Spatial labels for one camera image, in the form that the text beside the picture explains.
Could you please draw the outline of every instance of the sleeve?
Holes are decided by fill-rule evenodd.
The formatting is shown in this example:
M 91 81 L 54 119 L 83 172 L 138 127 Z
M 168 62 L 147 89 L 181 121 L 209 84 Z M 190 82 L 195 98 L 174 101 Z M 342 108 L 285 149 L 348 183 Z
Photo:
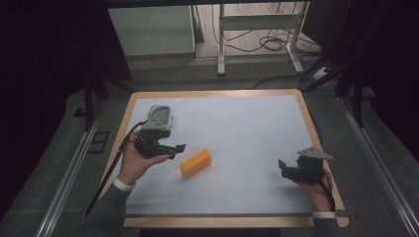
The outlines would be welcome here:
M 86 217 L 80 236 L 121 236 L 126 217 L 126 200 L 131 188 L 122 188 L 115 180 L 97 200 Z
M 338 221 L 333 213 L 329 214 L 320 214 L 313 213 L 314 221 L 314 237 L 338 237 L 340 236 L 340 228 Z

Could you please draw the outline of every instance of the gray floor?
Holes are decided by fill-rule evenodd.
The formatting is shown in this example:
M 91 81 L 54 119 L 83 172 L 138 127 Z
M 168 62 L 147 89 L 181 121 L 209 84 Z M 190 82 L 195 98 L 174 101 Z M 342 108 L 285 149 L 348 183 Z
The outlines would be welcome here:
M 234 59 L 227 63 L 227 73 L 223 77 L 216 75 L 215 60 L 155 62 L 130 61 L 134 80 L 126 84 L 137 91 L 241 90 L 252 89 L 265 78 L 293 75 L 293 66 L 286 56 Z M 278 77 L 259 84 L 256 89 L 297 88 L 298 84 L 296 76 Z M 410 236 L 333 94 L 335 84 L 336 80 L 332 80 L 303 95 L 318 126 L 325 152 L 335 157 L 330 166 L 350 217 L 349 226 L 343 228 L 343 236 Z M 107 84 L 107 87 L 111 97 L 104 102 L 97 131 L 108 131 L 108 142 L 103 153 L 86 154 L 52 236 L 77 236 L 83 224 L 82 213 L 104 173 L 129 100 L 129 94 L 124 90 L 112 84 Z M 84 135 L 85 119 L 74 117 L 77 109 L 83 107 L 82 92 L 68 99 L 66 114 L 55 137 L 0 224 L 0 236 L 36 235 L 62 175 Z M 363 118 L 365 129 L 392 178 L 413 210 L 418 211 L 419 187 L 414 182 L 419 180 L 418 163 L 377 118 L 368 102 L 364 104 Z M 98 149 L 100 147 L 94 144 L 89 147 L 90 151 Z M 143 230 L 140 236 L 279 236 L 280 232 L 281 236 L 291 237 L 308 237 L 311 234 L 310 229 L 213 230 L 206 234 L 192 230 Z M 139 229 L 125 228 L 123 236 L 138 236 L 138 233 Z

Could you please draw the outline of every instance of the orange object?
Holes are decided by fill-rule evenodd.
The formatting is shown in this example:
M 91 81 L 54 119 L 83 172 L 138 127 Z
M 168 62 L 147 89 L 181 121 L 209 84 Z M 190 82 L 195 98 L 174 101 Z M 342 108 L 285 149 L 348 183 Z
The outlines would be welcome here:
M 184 179 L 189 179 L 203 168 L 210 165 L 211 155 L 207 149 L 198 152 L 193 157 L 182 162 L 179 167 L 181 168 L 182 176 Z

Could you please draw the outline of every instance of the white cuff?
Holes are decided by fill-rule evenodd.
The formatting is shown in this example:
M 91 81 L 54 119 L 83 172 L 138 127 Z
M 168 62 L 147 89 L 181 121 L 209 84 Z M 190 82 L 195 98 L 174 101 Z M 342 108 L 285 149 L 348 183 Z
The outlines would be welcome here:
M 123 182 L 121 182 L 118 178 L 115 178 L 114 179 L 114 185 L 118 189 L 120 189 L 122 191 L 125 191 L 125 192 L 131 191 L 135 187 L 135 184 L 134 185 L 131 185 L 131 186 L 128 186 L 128 185 L 124 184 Z
M 336 213 L 334 211 L 322 211 L 322 212 L 313 212 L 313 218 L 336 218 Z

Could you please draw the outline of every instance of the person's left hand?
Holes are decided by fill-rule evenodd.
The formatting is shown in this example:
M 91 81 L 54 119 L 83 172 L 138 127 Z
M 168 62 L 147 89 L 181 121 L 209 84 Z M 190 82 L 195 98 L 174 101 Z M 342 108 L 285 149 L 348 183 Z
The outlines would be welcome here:
M 135 184 L 135 181 L 141 178 L 148 168 L 155 164 L 162 163 L 169 158 L 168 155 L 160 155 L 147 159 L 140 155 L 133 146 L 135 137 L 138 135 L 139 130 L 136 130 L 129 137 L 128 143 L 124 149 L 123 163 L 121 165 L 120 173 L 118 174 L 118 179 L 129 186 Z

